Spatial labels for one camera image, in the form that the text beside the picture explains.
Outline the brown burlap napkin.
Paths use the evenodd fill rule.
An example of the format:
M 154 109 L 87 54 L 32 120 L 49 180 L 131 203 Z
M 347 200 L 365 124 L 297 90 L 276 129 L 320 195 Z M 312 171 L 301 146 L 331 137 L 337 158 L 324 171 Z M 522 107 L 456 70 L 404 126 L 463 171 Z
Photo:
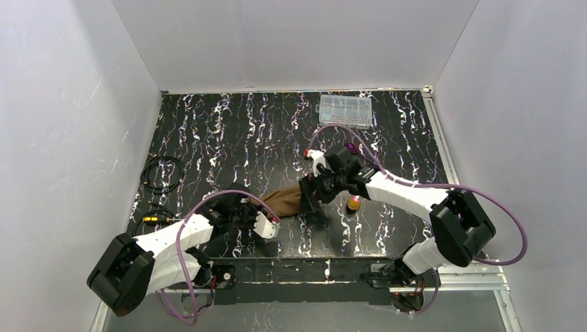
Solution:
M 300 187 L 296 184 L 265 194 L 260 198 L 275 212 L 277 217 L 283 218 L 302 212 L 300 209 L 301 194 Z

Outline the purple spoon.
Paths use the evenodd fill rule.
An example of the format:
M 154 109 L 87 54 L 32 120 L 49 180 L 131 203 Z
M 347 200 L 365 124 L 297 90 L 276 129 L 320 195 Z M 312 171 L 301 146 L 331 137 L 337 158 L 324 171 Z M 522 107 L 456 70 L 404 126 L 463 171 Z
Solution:
M 345 143 L 345 147 L 352 155 L 358 155 L 360 153 L 358 147 L 352 143 Z

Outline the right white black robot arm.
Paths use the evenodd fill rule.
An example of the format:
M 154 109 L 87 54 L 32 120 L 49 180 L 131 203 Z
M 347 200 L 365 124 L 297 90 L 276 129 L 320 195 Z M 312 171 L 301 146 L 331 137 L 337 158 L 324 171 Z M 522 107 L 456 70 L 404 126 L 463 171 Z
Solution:
M 385 169 L 362 163 L 348 148 L 321 152 L 308 149 L 311 173 L 298 183 L 300 209 L 316 211 L 341 192 L 391 204 L 430 223 L 433 236 L 409 246 L 392 263 L 366 273 L 392 285 L 410 284 L 434 268 L 467 267 L 496 234 L 496 229 L 469 190 L 405 185 Z

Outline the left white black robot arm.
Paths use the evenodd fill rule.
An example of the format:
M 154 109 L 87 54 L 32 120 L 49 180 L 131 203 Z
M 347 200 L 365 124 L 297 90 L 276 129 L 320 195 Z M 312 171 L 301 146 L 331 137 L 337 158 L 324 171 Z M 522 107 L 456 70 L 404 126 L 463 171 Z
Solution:
M 222 279 L 201 247 L 233 226 L 264 239 L 277 235 L 280 219 L 260 198 L 233 183 L 211 194 L 183 219 L 149 234 L 113 238 L 87 278 L 87 286 L 118 317 L 131 313 L 146 295 L 165 294 L 184 283 L 193 300 L 197 288 L 215 294 Z

